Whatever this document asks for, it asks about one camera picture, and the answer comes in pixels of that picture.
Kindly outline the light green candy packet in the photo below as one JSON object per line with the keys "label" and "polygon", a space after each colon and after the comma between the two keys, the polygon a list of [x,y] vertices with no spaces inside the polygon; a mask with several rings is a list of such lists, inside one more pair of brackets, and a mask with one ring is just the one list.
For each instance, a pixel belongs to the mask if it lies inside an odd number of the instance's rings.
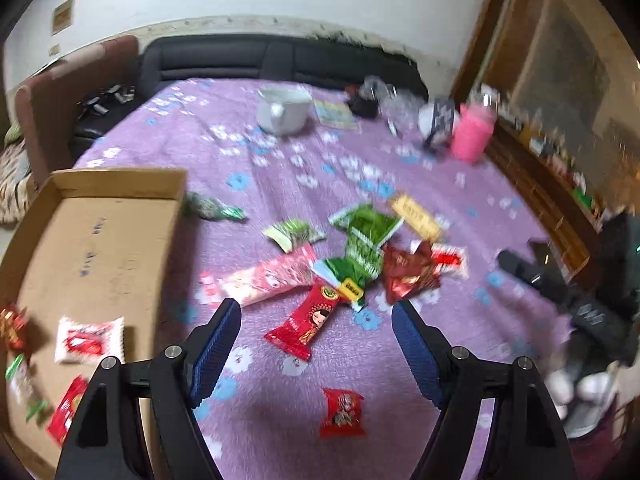
{"label": "light green candy packet", "polygon": [[275,242],[286,254],[305,244],[314,244],[326,239],[325,232],[299,219],[273,223],[262,229],[262,235]]}

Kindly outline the dark green snack bag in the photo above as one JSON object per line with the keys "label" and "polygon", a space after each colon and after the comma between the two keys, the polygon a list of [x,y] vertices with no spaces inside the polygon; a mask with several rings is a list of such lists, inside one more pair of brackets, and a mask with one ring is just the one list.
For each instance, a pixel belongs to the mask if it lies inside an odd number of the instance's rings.
{"label": "dark green snack bag", "polygon": [[350,304],[352,310],[364,308],[364,292],[382,272],[384,252],[375,244],[349,238],[343,257],[316,261],[311,270],[334,287]]}

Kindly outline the small red snack packet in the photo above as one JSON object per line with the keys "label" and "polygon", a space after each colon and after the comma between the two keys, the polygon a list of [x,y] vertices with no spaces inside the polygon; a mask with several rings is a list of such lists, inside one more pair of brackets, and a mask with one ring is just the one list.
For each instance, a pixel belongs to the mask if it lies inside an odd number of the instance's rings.
{"label": "small red snack packet", "polygon": [[328,402],[326,418],[320,426],[322,438],[364,437],[362,404],[364,397],[355,391],[324,388]]}

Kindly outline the pink knitted sleeve bottle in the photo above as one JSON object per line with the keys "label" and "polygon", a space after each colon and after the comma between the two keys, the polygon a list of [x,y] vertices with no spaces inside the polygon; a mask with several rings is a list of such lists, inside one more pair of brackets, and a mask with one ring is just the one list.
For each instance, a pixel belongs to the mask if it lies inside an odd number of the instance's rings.
{"label": "pink knitted sleeve bottle", "polygon": [[450,143],[453,158],[476,164],[484,154],[498,119],[497,103],[489,93],[478,101],[460,105],[460,119],[454,126]]}

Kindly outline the small red candy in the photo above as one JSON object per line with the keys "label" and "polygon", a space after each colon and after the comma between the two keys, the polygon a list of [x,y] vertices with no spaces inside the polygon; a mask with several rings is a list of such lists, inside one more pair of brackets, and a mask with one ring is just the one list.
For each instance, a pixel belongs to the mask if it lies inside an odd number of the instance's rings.
{"label": "small red candy", "polygon": [[1,309],[0,333],[6,348],[14,353],[28,351],[27,325],[25,310],[18,310],[13,304],[7,304]]}

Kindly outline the black small container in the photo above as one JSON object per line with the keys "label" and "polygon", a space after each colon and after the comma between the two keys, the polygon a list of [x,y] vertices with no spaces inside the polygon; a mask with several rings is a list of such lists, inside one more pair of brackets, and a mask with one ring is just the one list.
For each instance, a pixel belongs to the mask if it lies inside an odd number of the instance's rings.
{"label": "black small container", "polygon": [[357,117],[373,120],[378,117],[380,112],[380,103],[378,99],[369,92],[365,96],[360,93],[357,86],[348,86],[345,88],[347,96],[346,105]]}

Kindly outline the yellow biscuit packet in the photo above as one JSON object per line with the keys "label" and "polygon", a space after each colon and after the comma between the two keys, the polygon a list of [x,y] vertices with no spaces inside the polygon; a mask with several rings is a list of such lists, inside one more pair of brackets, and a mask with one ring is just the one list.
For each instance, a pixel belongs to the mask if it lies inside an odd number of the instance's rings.
{"label": "yellow biscuit packet", "polygon": [[395,194],[388,204],[422,240],[428,240],[431,243],[439,241],[442,229],[435,218],[410,195]]}

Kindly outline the clear glass jar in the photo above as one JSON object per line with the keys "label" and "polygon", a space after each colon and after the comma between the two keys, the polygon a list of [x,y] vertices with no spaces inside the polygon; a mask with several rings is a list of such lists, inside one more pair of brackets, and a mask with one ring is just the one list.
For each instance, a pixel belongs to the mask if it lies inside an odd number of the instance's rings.
{"label": "clear glass jar", "polygon": [[396,127],[411,129],[418,123],[420,110],[425,104],[422,96],[416,96],[410,90],[389,86],[381,101],[381,112]]}

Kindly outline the black sofa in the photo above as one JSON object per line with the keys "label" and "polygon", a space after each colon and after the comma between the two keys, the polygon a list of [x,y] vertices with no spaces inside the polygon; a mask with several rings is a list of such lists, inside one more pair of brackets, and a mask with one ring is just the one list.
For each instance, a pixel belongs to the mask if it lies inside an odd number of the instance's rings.
{"label": "black sofa", "polygon": [[141,55],[136,92],[146,101],[190,78],[293,81],[342,90],[367,76],[428,98],[416,62],[405,55],[329,39],[255,34],[154,40]]}

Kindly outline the white ceramic mug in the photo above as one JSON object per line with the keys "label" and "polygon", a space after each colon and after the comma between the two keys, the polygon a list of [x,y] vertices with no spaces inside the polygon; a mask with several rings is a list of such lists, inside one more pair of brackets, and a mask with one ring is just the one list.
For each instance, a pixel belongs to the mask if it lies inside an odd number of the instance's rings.
{"label": "white ceramic mug", "polygon": [[265,87],[259,96],[258,126],[273,136],[294,136],[306,126],[312,105],[308,90],[299,87]]}

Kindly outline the red cartoon snack packet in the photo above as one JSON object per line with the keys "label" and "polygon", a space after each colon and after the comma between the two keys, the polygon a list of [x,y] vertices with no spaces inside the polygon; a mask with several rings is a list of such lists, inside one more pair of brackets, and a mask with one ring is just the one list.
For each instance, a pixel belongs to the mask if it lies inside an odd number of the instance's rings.
{"label": "red cartoon snack packet", "polygon": [[310,343],[320,332],[326,320],[346,298],[334,287],[318,281],[302,303],[264,338],[294,358],[308,362]]}

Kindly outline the cardboard box tray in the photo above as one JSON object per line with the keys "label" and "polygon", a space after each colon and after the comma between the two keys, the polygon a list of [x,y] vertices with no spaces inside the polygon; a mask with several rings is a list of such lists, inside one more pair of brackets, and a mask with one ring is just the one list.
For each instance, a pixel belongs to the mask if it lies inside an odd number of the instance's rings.
{"label": "cardboard box tray", "polygon": [[186,170],[61,170],[40,188],[1,263],[2,304],[28,316],[32,374],[51,408],[91,365],[55,362],[63,316],[122,318],[125,359],[156,353],[160,292],[180,218]]}

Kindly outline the pink long snack packet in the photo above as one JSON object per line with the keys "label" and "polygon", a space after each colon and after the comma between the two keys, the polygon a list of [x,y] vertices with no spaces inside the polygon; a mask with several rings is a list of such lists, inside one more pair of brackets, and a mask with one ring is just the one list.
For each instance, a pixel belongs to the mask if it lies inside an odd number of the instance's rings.
{"label": "pink long snack packet", "polygon": [[311,267],[316,260],[311,244],[305,244],[294,252],[225,276],[203,272],[196,299],[202,306],[212,308],[226,298],[234,299],[241,307],[257,304],[294,288],[311,286]]}

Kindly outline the wooden side cabinet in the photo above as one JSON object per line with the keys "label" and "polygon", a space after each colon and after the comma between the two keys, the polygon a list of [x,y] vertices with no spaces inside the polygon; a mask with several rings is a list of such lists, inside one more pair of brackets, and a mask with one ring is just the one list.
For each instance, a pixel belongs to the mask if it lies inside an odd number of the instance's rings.
{"label": "wooden side cabinet", "polygon": [[600,278],[599,228],[568,183],[521,144],[518,133],[504,122],[497,122],[485,153],[544,227],[568,276],[585,288],[594,286]]}

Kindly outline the white red snack packet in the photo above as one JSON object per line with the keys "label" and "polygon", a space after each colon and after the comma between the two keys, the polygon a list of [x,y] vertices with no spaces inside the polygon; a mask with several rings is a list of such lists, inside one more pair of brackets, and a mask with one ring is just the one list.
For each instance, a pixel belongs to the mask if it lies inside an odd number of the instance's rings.
{"label": "white red snack packet", "polygon": [[410,252],[430,256],[435,266],[435,274],[448,278],[469,278],[468,256],[464,247],[447,244],[431,244],[428,240],[413,240]]}

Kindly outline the large red snack bag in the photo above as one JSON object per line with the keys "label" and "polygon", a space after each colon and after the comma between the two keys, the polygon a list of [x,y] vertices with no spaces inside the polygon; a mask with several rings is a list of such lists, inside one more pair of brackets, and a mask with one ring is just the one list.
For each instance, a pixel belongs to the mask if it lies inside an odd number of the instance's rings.
{"label": "large red snack bag", "polygon": [[393,306],[419,292],[439,289],[440,276],[432,258],[432,245],[424,240],[415,252],[390,243],[384,247],[382,279],[386,302]]}

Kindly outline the small green twisted candy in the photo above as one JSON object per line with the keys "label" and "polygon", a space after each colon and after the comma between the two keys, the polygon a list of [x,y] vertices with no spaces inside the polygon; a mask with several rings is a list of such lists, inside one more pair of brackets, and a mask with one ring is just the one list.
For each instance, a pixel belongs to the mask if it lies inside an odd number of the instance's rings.
{"label": "small green twisted candy", "polygon": [[203,196],[192,192],[186,194],[183,203],[185,214],[196,214],[198,218],[206,221],[229,220],[242,222],[246,220],[243,209],[221,203],[213,197]]}

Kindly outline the small booklet on table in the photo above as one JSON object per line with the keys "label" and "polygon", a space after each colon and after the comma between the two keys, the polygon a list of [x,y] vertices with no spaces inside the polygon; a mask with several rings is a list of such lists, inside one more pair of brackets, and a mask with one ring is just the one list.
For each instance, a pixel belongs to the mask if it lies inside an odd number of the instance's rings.
{"label": "small booklet on table", "polygon": [[318,123],[326,128],[359,130],[360,125],[345,103],[314,100],[314,111]]}

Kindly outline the black phone stand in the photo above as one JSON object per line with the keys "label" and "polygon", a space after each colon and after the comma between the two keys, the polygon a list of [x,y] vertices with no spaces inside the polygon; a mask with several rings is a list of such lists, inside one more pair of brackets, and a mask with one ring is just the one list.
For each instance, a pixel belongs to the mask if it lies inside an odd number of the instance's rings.
{"label": "black phone stand", "polygon": [[429,153],[444,150],[451,141],[454,127],[459,121],[456,104],[452,99],[434,99],[420,109],[419,130],[422,146]]}

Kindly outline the white round bowl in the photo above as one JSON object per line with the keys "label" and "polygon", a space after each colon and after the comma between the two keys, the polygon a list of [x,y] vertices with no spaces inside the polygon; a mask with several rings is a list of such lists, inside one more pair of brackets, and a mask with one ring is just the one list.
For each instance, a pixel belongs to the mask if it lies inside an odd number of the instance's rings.
{"label": "white round bowl", "polygon": [[446,120],[442,118],[444,110],[445,103],[442,102],[442,100],[434,100],[421,107],[418,117],[418,127],[423,140],[426,140],[430,136],[437,136],[439,133],[445,131]]}

